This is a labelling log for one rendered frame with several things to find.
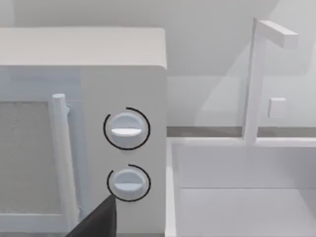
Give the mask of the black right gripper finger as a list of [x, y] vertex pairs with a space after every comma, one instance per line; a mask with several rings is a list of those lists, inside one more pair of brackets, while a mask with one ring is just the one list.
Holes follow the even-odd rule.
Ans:
[[65, 237], [116, 237], [117, 206], [109, 195]]

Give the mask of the small white microwave knob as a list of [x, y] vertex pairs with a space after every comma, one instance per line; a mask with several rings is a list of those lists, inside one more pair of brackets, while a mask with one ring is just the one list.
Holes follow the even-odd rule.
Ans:
[[111, 170], [107, 176], [107, 189], [116, 199], [123, 202], [137, 202], [148, 195], [152, 181], [148, 172], [135, 164], [124, 169]]

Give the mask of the large white microwave knob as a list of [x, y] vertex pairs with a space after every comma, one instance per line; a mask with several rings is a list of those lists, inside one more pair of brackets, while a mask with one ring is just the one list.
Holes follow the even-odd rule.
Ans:
[[148, 141], [151, 124], [142, 111], [126, 107], [124, 111], [105, 116], [103, 134], [113, 147], [122, 151], [133, 151]]

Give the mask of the white sink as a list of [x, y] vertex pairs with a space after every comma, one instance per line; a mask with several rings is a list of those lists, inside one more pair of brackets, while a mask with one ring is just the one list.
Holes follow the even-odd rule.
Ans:
[[167, 237], [316, 237], [316, 138], [166, 143]]

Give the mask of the pale microwave oven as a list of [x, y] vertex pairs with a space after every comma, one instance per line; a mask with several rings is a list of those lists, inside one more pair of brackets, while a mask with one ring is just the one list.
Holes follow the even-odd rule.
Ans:
[[[52, 95], [66, 96], [79, 222], [111, 195], [111, 170], [135, 164], [152, 186], [116, 199], [116, 237], [166, 237], [165, 32], [161, 28], [0, 28], [0, 237], [66, 236], [56, 165]], [[149, 119], [142, 147], [108, 143], [109, 113]]]

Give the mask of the tall white tap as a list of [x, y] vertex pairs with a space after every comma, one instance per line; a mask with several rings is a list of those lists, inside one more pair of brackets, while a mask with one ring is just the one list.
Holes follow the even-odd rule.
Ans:
[[296, 49], [298, 33], [271, 20], [253, 19], [242, 126], [242, 137], [248, 145], [255, 144], [257, 140], [268, 41], [283, 49]]

